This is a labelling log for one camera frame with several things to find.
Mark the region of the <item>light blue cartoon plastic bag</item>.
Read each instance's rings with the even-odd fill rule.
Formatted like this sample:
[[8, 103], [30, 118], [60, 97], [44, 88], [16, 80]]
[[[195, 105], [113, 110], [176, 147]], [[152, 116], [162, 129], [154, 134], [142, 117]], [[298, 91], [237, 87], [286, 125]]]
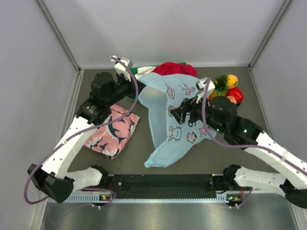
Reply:
[[168, 167], [180, 160], [192, 146], [211, 138], [202, 121], [181, 125], [169, 112], [179, 107], [183, 99], [198, 96], [198, 78], [184, 74], [161, 76], [149, 73], [138, 81], [146, 85], [138, 100], [149, 110], [149, 126], [155, 147], [144, 163], [146, 168]]

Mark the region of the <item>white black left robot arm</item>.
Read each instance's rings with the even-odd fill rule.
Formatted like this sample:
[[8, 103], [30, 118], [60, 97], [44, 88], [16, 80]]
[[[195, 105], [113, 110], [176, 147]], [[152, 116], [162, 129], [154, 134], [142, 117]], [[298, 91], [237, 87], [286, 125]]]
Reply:
[[117, 82], [108, 72], [97, 74], [91, 89], [90, 97], [80, 106], [71, 126], [57, 146], [39, 164], [32, 164], [28, 168], [28, 178], [24, 187], [26, 203], [32, 204], [27, 196], [30, 183], [47, 198], [52, 198], [58, 203], [64, 202], [71, 193], [90, 186], [98, 190], [107, 188], [109, 179], [101, 167], [93, 166], [75, 172], [68, 172], [68, 168], [96, 130], [112, 125], [132, 112], [129, 109], [117, 119], [106, 121], [111, 115], [110, 107], [118, 101], [126, 96], [138, 99], [141, 85], [137, 83], [135, 75], [126, 70], [118, 75]]

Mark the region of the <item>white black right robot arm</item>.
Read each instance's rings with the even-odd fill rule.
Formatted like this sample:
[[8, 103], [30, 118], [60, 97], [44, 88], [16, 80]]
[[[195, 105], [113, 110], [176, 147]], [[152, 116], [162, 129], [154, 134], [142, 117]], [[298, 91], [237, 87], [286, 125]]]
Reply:
[[274, 141], [260, 126], [237, 115], [237, 106], [225, 96], [212, 101], [184, 99], [169, 113], [180, 123], [202, 121], [205, 128], [223, 134], [225, 147], [241, 149], [264, 161], [275, 173], [260, 172], [231, 165], [224, 169], [224, 184], [234, 190], [238, 186], [276, 193], [300, 208], [307, 207], [307, 163]]

